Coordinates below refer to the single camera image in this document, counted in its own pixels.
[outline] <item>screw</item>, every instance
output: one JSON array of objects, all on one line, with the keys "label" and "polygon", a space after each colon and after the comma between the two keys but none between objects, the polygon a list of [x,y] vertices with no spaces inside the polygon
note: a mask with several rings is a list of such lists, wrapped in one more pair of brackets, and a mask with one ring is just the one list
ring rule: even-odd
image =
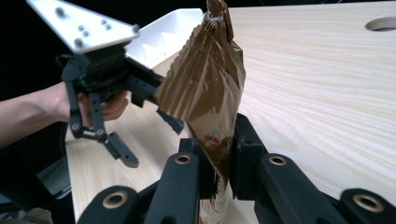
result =
[{"label": "screw", "polygon": [[77,38],[77,39],[75,39],[75,45],[79,48],[82,48],[82,46],[84,45],[84,42],[82,41],[82,39]]},{"label": "screw", "polygon": [[55,13],[56,15],[58,15],[59,17],[63,17],[64,16],[64,9],[61,7],[57,7],[55,8]]},{"label": "screw", "polygon": [[98,131],[96,131],[97,135],[102,135],[105,131],[103,131],[103,129],[99,129]]},{"label": "screw", "polygon": [[132,26],[132,32],[138,33],[140,30],[140,26],[138,24],[135,24]]},{"label": "screw", "polygon": [[79,128],[79,125],[78,125],[78,124],[75,123],[75,124],[72,125],[72,130],[75,131],[75,130],[77,130],[78,128]]}]

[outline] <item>white plastic bracket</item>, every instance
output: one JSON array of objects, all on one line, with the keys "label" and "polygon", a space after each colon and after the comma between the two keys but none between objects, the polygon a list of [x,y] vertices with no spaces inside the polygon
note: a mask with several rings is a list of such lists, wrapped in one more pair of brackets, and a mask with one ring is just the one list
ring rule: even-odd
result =
[{"label": "white plastic bracket", "polygon": [[139,37],[139,26],[58,0],[26,0],[75,54],[83,54]]}]

